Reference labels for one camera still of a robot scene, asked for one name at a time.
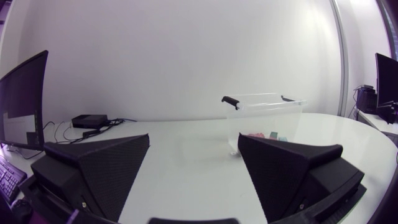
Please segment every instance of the black monitor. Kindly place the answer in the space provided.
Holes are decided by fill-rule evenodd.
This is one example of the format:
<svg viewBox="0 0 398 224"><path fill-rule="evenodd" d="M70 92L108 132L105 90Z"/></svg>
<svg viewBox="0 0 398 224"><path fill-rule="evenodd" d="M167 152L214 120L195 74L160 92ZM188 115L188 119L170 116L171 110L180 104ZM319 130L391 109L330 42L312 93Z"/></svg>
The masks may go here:
<svg viewBox="0 0 398 224"><path fill-rule="evenodd" d="M42 94L48 51L11 70L0 80L0 142L42 150Z"/></svg>
<svg viewBox="0 0 398 224"><path fill-rule="evenodd" d="M398 102L398 62L376 53L377 105Z"/></svg>

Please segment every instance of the white table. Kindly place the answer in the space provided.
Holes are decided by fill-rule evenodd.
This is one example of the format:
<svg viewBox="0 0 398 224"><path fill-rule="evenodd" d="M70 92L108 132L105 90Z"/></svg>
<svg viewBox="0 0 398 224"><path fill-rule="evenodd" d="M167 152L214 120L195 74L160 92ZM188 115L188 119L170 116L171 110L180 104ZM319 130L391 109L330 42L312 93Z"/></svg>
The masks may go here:
<svg viewBox="0 0 398 224"><path fill-rule="evenodd" d="M57 139L62 138L61 126ZM86 130L72 129L68 138ZM52 138L51 128L46 138ZM249 173L231 156L226 120L124 123L87 141L149 133L150 148L131 188L121 223L146 223L151 217L207 220L235 217L241 223L266 223ZM343 158L365 173L368 189L343 223L366 223L383 198L396 169L395 145L378 130L352 119L303 114L294 141L342 144ZM7 152L26 171L30 161Z"/></svg>
<svg viewBox="0 0 398 224"><path fill-rule="evenodd" d="M378 115L367 114L359 111L359 120L364 119L370 126L376 128L387 136L398 137L398 124L387 124L386 121L381 119Z"/></svg>

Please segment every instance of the white wall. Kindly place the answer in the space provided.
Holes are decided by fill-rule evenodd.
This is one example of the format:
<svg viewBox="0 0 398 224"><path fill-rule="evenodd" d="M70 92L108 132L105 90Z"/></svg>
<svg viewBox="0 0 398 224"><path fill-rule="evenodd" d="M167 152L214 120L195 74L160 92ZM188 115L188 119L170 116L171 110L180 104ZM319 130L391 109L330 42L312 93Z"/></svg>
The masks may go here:
<svg viewBox="0 0 398 224"><path fill-rule="evenodd" d="M349 116L355 104L353 90L363 84L377 88L374 54L391 54L387 33L375 0L337 0L337 3L348 47L349 87L346 116Z"/></svg>
<svg viewBox="0 0 398 224"><path fill-rule="evenodd" d="M35 0L19 61L44 49L44 121L221 118L222 96L269 92L337 114L328 0Z"/></svg>
<svg viewBox="0 0 398 224"><path fill-rule="evenodd" d="M19 64L19 46L30 0L11 3L0 38L0 78Z"/></svg>

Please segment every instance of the computer mouse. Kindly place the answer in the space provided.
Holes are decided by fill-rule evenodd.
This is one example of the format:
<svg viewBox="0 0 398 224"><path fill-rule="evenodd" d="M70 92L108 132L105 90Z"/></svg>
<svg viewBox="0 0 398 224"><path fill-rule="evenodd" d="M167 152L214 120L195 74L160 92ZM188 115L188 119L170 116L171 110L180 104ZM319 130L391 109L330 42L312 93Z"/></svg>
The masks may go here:
<svg viewBox="0 0 398 224"><path fill-rule="evenodd" d="M33 209L29 202L21 199L18 199L12 203L11 211L18 223L29 223L33 214Z"/></svg>

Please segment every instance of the clear plastic storage box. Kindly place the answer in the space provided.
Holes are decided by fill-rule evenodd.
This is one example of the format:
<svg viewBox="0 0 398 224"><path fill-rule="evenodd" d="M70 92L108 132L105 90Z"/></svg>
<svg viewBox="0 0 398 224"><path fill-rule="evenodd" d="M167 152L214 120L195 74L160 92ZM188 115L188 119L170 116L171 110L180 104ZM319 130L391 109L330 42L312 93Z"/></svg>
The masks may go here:
<svg viewBox="0 0 398 224"><path fill-rule="evenodd" d="M277 93L225 96L228 141L238 152L239 134L293 141L306 100Z"/></svg>

